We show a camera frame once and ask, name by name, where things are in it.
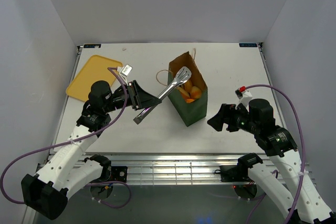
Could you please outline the green paper bag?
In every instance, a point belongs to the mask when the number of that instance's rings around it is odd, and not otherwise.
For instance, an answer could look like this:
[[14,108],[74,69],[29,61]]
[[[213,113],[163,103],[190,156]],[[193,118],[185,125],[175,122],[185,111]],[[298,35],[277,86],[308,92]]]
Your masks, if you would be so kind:
[[192,76],[189,80],[192,81],[193,86],[197,86],[201,89],[202,96],[192,103],[186,103],[185,98],[182,97],[178,90],[179,87],[168,95],[169,100],[187,127],[202,120],[207,115],[208,87],[196,65],[195,58],[196,49],[193,48],[191,51],[187,51],[176,57],[169,63],[167,69],[160,70],[155,76],[158,79],[160,73],[167,72],[167,80],[165,82],[160,82],[160,84],[166,86],[173,80],[177,71],[180,70],[183,66],[186,66],[190,69]]

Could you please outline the sesame crusted bun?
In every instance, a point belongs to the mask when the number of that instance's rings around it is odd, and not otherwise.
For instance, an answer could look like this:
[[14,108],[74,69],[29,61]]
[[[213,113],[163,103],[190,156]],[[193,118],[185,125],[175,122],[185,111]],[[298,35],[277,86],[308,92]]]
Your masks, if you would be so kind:
[[190,98],[197,100],[202,96],[202,91],[197,86],[192,86],[190,90]]

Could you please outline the long ridged twisted bread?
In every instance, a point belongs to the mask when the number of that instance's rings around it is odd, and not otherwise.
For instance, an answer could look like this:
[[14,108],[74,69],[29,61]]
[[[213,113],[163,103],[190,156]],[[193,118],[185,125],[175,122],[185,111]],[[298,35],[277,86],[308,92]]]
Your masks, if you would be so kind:
[[194,102],[194,101],[195,101],[195,99],[191,99],[191,98],[185,99],[185,102],[186,102],[186,103],[192,103],[192,102]]

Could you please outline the sliced seeded bread loaf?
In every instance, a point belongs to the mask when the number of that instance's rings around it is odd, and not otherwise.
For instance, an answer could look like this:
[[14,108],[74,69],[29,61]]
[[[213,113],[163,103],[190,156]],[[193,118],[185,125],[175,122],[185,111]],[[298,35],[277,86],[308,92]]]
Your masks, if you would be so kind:
[[182,97],[184,97],[185,99],[188,99],[190,97],[189,93],[185,91],[183,88],[179,87],[178,90],[181,93]]

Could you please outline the round glazed bun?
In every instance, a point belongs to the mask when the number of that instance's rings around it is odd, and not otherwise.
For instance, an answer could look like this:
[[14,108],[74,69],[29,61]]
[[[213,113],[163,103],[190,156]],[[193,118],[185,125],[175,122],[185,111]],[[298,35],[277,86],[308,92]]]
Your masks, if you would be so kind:
[[191,92],[192,87],[193,87],[193,83],[191,80],[186,81],[183,85],[184,90],[187,92]]

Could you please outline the metal serving tongs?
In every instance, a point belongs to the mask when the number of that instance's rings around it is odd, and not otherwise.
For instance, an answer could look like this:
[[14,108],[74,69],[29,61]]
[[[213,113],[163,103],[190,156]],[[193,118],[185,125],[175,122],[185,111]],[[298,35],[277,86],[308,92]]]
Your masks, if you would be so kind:
[[[173,80],[166,86],[166,88],[159,94],[158,99],[163,101],[173,90],[185,84],[192,73],[190,69],[186,66],[183,66],[175,75]],[[156,107],[157,105],[152,105],[149,108],[144,109],[139,115],[137,115],[133,121],[136,124],[140,124]]]

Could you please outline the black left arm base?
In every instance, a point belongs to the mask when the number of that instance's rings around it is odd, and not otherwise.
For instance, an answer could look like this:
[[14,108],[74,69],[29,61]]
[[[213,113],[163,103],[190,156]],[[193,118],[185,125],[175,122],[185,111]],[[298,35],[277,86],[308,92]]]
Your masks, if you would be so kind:
[[101,176],[98,178],[100,182],[119,181],[127,182],[128,167],[127,166],[109,166],[103,168]]

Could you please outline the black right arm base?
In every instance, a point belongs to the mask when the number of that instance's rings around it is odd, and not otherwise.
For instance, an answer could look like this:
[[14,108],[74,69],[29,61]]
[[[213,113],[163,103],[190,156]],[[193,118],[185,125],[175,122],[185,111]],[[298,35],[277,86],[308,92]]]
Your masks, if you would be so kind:
[[220,176],[221,182],[251,182],[247,169],[240,168],[238,165],[222,165],[214,171],[214,174]]

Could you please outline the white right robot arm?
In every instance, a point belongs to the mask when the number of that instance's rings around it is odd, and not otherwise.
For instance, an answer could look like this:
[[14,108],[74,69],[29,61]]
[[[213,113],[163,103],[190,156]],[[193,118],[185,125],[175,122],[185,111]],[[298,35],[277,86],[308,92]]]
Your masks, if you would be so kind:
[[237,165],[216,170],[224,182],[252,180],[273,200],[289,223],[335,223],[335,212],[323,201],[316,190],[291,134],[276,125],[274,110],[265,99],[252,99],[248,107],[243,104],[222,104],[220,110],[207,121],[220,132],[239,130],[252,134],[257,145],[275,165],[285,184],[281,184],[255,153],[238,159]]

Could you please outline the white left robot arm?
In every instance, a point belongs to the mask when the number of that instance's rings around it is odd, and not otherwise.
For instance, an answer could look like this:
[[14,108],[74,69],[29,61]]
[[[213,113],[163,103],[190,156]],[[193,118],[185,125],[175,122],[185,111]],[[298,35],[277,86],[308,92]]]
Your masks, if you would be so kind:
[[75,168],[79,158],[99,138],[101,129],[111,122],[110,112],[123,106],[139,110],[160,103],[158,97],[144,91],[136,81],[121,85],[115,92],[106,81],[95,82],[69,137],[70,143],[62,146],[35,175],[22,179],[24,203],[50,220],[58,218],[78,190],[90,182],[105,182],[111,177],[111,161],[101,155],[95,154]]

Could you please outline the yellow plastic tray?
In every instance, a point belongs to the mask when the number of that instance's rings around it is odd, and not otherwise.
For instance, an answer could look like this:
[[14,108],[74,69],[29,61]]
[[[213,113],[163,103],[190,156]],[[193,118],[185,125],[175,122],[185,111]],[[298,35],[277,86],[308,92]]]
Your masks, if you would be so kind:
[[91,56],[84,64],[82,69],[74,77],[66,94],[72,98],[86,102],[91,86],[100,80],[106,81],[110,86],[115,82],[116,77],[108,70],[108,68],[122,67],[119,61],[106,58],[100,55]]

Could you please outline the aluminium table rail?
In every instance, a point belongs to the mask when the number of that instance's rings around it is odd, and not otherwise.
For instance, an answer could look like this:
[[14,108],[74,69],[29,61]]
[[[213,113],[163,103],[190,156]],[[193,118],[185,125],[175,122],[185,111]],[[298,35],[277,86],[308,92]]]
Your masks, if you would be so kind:
[[113,166],[126,166],[132,186],[177,186],[224,184],[215,170],[237,164],[238,154],[108,154]]

